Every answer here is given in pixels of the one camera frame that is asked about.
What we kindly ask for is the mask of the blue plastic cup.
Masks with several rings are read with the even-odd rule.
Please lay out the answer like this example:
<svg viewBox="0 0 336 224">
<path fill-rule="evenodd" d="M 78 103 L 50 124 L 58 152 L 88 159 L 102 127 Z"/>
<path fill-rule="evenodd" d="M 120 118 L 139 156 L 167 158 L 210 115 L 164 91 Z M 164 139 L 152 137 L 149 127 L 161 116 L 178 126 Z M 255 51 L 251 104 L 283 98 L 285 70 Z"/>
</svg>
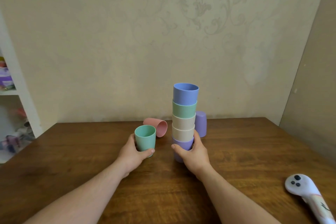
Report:
<svg viewBox="0 0 336 224">
<path fill-rule="evenodd" d="M 173 86 L 173 102 L 183 106 L 197 103 L 199 86 L 191 83 L 176 83 Z"/>
</svg>

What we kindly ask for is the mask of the person's right forearm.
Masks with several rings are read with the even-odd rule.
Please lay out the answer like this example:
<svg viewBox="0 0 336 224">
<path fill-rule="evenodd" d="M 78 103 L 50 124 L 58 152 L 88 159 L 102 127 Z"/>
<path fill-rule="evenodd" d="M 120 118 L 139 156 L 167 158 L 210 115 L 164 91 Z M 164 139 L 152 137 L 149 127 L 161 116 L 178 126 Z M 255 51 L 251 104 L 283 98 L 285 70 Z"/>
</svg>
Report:
<svg viewBox="0 0 336 224">
<path fill-rule="evenodd" d="M 222 224 L 281 224 L 207 164 L 195 171 L 203 183 Z"/>
</svg>

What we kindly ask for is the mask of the person's left forearm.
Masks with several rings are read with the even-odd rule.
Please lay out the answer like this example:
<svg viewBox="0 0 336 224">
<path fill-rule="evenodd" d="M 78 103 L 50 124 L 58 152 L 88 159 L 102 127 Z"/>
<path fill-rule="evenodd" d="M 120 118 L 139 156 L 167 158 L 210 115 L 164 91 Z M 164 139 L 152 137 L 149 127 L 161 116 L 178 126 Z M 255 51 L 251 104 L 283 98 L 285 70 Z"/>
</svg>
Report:
<svg viewBox="0 0 336 224">
<path fill-rule="evenodd" d="M 23 224 L 97 224 L 121 180 L 132 170 L 121 160 L 52 202 Z"/>
</svg>

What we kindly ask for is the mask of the purple toy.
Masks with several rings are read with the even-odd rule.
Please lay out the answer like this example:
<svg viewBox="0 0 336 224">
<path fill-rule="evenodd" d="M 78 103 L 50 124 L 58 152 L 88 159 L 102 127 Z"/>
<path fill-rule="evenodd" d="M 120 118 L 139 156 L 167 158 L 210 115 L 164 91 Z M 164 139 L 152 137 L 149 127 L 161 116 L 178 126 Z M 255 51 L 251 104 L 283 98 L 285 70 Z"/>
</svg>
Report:
<svg viewBox="0 0 336 224">
<path fill-rule="evenodd" d="M 14 81 L 7 67 L 5 59 L 0 56 L 0 90 L 8 91 L 15 89 Z"/>
</svg>

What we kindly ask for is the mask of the white shelf unit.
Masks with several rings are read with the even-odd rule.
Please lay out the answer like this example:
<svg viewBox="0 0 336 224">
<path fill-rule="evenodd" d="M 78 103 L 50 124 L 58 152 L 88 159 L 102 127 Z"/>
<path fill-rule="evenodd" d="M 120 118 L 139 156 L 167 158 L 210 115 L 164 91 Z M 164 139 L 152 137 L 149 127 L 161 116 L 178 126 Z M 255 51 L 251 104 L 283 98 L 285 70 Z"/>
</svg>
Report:
<svg viewBox="0 0 336 224">
<path fill-rule="evenodd" d="M 35 135 L 35 138 L 37 138 L 43 133 L 40 118 L 36 110 L 35 104 L 33 103 L 33 100 L 31 98 L 31 94 L 28 90 L 28 86 L 23 76 L 23 72 L 19 65 L 19 61 L 16 56 L 15 49 L 11 41 L 9 31 L 7 29 L 7 25 L 2 15 L 1 9 L 0 9 L 0 56 L 2 56 L 5 59 L 7 67 L 11 73 L 12 80 L 14 81 L 15 84 L 15 89 L 13 90 L 8 91 L 0 90 L 0 106 L 13 107 L 13 108 L 23 107 L 26 112 L 29 123 L 31 125 L 31 128 L 33 130 L 33 133 Z M 14 155 L 11 155 L 6 151 L 0 151 L 0 166 L 9 161 L 13 156 Z"/>
</svg>

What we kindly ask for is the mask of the pink plastic cup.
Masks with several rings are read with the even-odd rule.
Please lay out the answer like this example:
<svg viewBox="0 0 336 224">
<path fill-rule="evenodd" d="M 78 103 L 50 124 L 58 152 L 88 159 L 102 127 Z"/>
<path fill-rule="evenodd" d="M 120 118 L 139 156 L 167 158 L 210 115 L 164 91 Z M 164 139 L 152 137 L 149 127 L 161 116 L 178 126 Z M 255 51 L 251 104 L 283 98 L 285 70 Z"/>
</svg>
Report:
<svg viewBox="0 0 336 224">
<path fill-rule="evenodd" d="M 163 137 L 166 134 L 168 128 L 168 124 L 166 121 L 157 118 L 146 118 L 143 121 L 143 125 L 151 125 L 155 127 L 156 137 L 158 138 Z"/>
</svg>

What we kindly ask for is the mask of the person's left hand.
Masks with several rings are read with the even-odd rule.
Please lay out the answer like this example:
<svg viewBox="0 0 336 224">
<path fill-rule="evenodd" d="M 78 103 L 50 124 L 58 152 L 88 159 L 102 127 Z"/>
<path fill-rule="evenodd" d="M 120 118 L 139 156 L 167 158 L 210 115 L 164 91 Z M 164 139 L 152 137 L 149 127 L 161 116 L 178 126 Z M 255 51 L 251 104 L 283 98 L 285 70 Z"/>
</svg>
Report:
<svg viewBox="0 0 336 224">
<path fill-rule="evenodd" d="M 143 162 L 139 158 L 139 151 L 136 148 L 135 134 L 129 136 L 128 141 L 121 148 L 116 162 L 121 168 L 122 178 L 127 177 Z"/>
</svg>

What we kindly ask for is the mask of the person's right hand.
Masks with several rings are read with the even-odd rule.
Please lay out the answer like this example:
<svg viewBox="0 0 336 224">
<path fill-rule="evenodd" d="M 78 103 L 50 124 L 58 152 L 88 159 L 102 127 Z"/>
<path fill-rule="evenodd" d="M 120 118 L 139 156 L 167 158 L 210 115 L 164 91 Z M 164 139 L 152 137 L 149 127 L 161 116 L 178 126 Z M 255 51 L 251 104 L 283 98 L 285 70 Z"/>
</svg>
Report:
<svg viewBox="0 0 336 224">
<path fill-rule="evenodd" d="M 192 151 L 193 158 L 183 159 L 183 162 L 187 169 L 201 181 L 203 175 L 213 168 L 209 161 L 208 151 L 203 145 L 201 138 L 196 130 L 194 130 L 194 144 Z"/>
</svg>

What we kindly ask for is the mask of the pile of colourful toys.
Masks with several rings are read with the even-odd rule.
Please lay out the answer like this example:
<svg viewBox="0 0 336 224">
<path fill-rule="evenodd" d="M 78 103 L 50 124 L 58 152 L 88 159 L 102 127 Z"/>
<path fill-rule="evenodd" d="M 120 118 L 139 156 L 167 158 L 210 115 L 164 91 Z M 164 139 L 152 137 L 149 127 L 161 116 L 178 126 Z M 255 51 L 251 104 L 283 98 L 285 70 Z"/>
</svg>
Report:
<svg viewBox="0 0 336 224">
<path fill-rule="evenodd" d="M 15 155 L 35 140 L 23 107 L 0 106 L 0 151 Z"/>
</svg>

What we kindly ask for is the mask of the cream plastic cup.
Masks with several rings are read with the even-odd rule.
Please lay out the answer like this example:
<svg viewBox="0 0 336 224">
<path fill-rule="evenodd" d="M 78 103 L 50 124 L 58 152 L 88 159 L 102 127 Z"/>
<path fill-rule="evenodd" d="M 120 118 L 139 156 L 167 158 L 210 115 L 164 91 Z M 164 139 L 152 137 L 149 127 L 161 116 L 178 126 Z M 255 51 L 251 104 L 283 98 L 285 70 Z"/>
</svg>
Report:
<svg viewBox="0 0 336 224">
<path fill-rule="evenodd" d="M 191 129 L 181 130 L 177 129 L 172 125 L 172 137 L 181 142 L 188 142 L 194 138 L 195 125 Z"/>
<path fill-rule="evenodd" d="M 193 117 L 191 118 L 180 118 L 173 114 L 172 115 L 172 126 L 178 130 L 183 130 L 183 131 L 195 129 L 195 117 L 196 117 L 196 113 L 194 113 Z"/>
</svg>

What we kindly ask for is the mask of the pale green plastic cup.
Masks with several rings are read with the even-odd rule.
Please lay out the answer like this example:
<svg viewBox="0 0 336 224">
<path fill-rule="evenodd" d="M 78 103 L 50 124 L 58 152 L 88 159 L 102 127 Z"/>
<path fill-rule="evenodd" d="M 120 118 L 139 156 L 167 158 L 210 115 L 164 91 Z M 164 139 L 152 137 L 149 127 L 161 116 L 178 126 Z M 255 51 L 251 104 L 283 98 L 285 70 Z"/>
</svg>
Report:
<svg viewBox="0 0 336 224">
<path fill-rule="evenodd" d="M 195 116 L 197 103 L 193 105 L 180 105 L 172 101 L 172 114 L 178 118 L 189 119 Z"/>
</svg>

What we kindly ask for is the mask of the white handheld controller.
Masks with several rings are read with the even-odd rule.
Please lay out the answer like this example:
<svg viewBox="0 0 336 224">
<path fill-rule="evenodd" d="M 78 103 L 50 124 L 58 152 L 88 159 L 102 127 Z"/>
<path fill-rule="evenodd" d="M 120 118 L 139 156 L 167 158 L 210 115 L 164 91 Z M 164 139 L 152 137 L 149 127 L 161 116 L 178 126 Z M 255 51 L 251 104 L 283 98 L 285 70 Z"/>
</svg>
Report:
<svg viewBox="0 0 336 224">
<path fill-rule="evenodd" d="M 319 224 L 336 224 L 332 212 L 311 178 L 304 174 L 291 175 L 285 180 L 285 189 L 303 199 Z"/>
</svg>

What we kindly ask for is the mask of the purple plastic cup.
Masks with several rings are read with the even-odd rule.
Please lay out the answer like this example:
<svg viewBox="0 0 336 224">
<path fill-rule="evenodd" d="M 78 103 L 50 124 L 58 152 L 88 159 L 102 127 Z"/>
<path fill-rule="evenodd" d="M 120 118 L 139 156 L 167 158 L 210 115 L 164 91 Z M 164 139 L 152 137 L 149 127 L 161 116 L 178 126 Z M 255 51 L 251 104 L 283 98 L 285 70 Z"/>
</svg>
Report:
<svg viewBox="0 0 336 224">
<path fill-rule="evenodd" d="M 174 137 L 172 137 L 172 141 L 173 141 L 173 144 L 177 144 L 182 149 L 189 151 L 189 150 L 192 149 L 192 145 L 194 143 L 194 137 L 192 137 L 191 140 L 185 141 L 185 142 L 184 141 L 178 141 Z M 177 162 L 183 163 L 183 159 L 176 152 L 174 152 L 174 158 Z"/>
<path fill-rule="evenodd" d="M 207 115 L 203 111 L 195 112 L 195 130 L 201 138 L 207 134 Z"/>
</svg>

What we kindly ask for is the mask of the teal green plastic cup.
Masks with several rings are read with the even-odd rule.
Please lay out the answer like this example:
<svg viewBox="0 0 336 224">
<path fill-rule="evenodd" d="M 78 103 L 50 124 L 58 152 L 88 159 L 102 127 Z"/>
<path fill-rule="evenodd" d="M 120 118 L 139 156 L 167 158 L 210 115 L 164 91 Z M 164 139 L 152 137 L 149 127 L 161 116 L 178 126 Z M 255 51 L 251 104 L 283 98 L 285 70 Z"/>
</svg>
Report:
<svg viewBox="0 0 336 224">
<path fill-rule="evenodd" d="M 135 129 L 135 143 L 139 152 L 150 151 L 143 159 L 149 158 L 155 151 L 156 128 L 151 125 L 141 125 Z"/>
</svg>

